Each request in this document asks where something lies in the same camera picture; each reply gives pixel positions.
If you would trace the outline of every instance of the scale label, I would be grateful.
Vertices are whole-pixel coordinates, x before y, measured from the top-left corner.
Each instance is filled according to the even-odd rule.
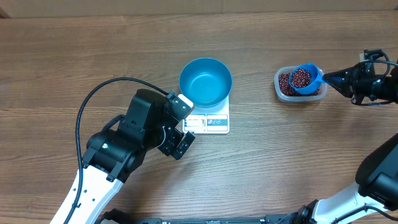
[[[226,114],[207,115],[207,131],[228,130],[228,116]]]
[[[207,119],[207,126],[227,126],[227,119]]]

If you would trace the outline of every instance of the digital kitchen scale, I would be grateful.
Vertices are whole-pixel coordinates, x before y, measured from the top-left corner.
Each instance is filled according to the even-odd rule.
[[[182,131],[194,134],[229,133],[229,96],[212,108],[196,108],[182,122]]]

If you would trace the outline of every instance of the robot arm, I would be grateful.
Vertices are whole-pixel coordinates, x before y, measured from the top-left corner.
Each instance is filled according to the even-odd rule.
[[[376,75],[374,63],[387,64],[387,71],[383,75]],[[376,106],[388,103],[398,103],[398,68],[395,67],[388,77],[390,65],[388,56],[381,50],[365,50],[363,61],[353,67],[337,72],[324,74],[323,80],[343,96],[352,98],[351,102],[359,106]],[[362,104],[365,97],[371,101],[385,100],[381,103]]]
[[[303,206],[290,222],[346,224],[374,212],[396,210],[397,161],[398,134],[365,158],[356,173],[355,183],[328,199]]]
[[[126,115],[115,117],[90,137],[82,157],[82,193],[69,223],[94,223],[130,173],[142,164],[148,150],[157,147],[166,156],[180,159],[195,137],[191,133],[184,137],[175,127],[192,108],[190,100],[175,96],[172,91],[164,97],[154,91],[138,90]],[[117,130],[110,129],[118,121]],[[64,223],[78,183],[79,172],[51,224]]]

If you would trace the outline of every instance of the clear plastic container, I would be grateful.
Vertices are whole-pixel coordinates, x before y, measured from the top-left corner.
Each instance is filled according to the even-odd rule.
[[[305,103],[310,101],[317,101],[325,97],[326,92],[328,91],[328,85],[326,83],[322,83],[320,86],[320,93],[317,96],[286,96],[283,94],[279,88],[279,75],[284,73],[292,73],[298,66],[289,66],[283,67],[279,69],[279,71],[275,74],[274,84],[275,91],[278,97],[278,100],[284,103]],[[325,73],[319,69],[320,74],[324,75]]]

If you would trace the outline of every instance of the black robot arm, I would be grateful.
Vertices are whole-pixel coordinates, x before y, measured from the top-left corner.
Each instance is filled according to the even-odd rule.
[[[398,134],[368,155],[356,172],[359,194],[398,209]]]
[[[380,57],[385,57],[386,60],[378,60]],[[387,64],[385,74],[375,74],[375,63]],[[363,62],[350,68],[324,74],[323,80],[343,96],[352,98],[351,102],[355,105],[375,106],[398,103],[398,69],[395,67],[391,71],[391,76],[387,76],[390,65],[397,66],[396,63],[389,61],[388,56],[381,49],[365,50]],[[384,102],[362,104],[365,97],[371,101],[380,99]]]
[[[175,127],[192,105],[170,92],[166,97],[140,89],[132,98],[126,115],[118,115],[87,142],[83,165],[108,173],[108,179],[125,182],[143,162],[148,150],[158,147],[166,156],[180,159],[195,137]],[[110,129],[119,121],[116,131]]]

